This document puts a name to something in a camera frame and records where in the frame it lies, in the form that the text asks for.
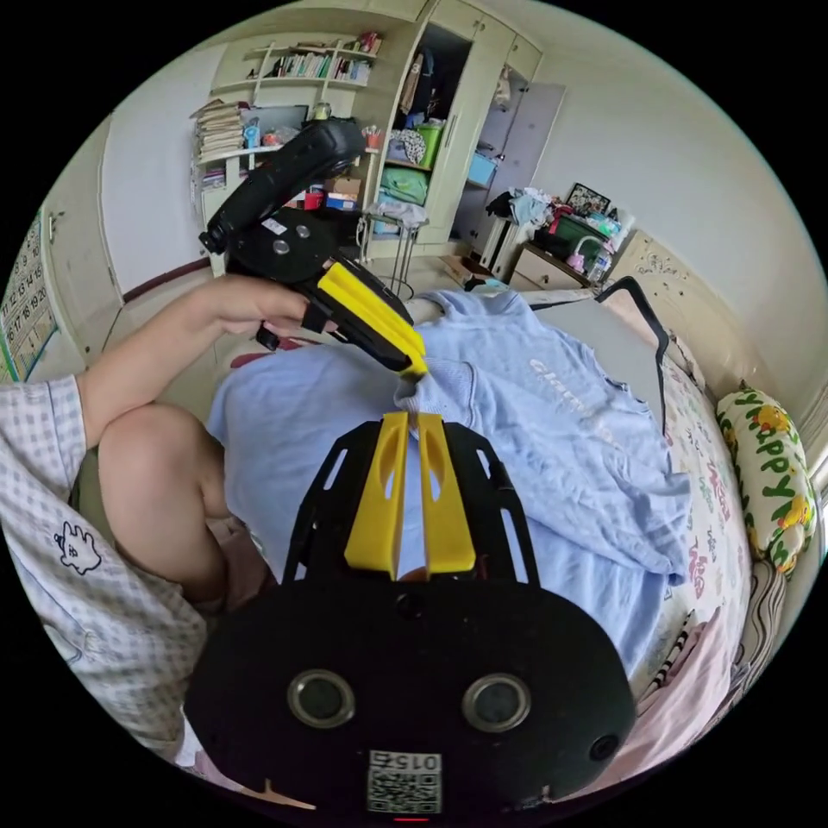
light blue t-shirt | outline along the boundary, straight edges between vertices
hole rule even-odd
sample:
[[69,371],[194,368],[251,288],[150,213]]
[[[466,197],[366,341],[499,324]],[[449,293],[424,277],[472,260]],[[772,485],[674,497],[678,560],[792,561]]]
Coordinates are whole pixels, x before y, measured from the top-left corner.
[[[511,476],[542,586],[589,612],[631,673],[668,584],[685,578],[688,478],[671,472],[646,405],[516,293],[428,298],[445,316],[418,328],[430,374],[416,386],[339,345],[232,372],[208,423],[226,449],[228,507],[280,577],[299,505],[339,436],[396,408],[463,423],[490,440]],[[416,436],[409,457],[417,458]],[[423,560],[419,467],[410,459],[400,573]]]

qr code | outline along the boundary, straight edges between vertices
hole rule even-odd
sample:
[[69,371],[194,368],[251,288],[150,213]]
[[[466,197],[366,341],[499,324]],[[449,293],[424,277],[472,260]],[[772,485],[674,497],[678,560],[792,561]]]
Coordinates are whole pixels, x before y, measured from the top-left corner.
[[441,794],[439,756],[372,753],[368,769],[369,811],[439,813]]

black handle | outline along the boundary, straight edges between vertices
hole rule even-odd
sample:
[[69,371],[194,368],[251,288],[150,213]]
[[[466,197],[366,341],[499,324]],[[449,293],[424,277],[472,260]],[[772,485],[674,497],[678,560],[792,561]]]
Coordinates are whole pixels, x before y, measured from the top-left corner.
[[270,351],[275,351],[279,347],[279,338],[264,325],[260,325],[256,331],[256,341]]

yellow pillow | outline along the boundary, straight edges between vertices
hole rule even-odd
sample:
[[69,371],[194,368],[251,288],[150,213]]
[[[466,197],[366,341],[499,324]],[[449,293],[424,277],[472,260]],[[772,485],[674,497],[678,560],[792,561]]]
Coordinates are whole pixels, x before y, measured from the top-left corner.
[[800,436],[779,403],[755,388],[721,399],[717,420],[736,467],[751,551],[790,575],[816,530]]

picture frame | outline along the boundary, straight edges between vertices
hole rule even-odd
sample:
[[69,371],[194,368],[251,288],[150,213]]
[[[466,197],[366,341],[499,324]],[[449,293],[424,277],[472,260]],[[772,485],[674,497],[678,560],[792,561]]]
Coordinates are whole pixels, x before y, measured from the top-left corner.
[[567,205],[576,216],[586,218],[590,213],[606,215],[610,209],[610,199],[584,184],[573,184],[567,198]]

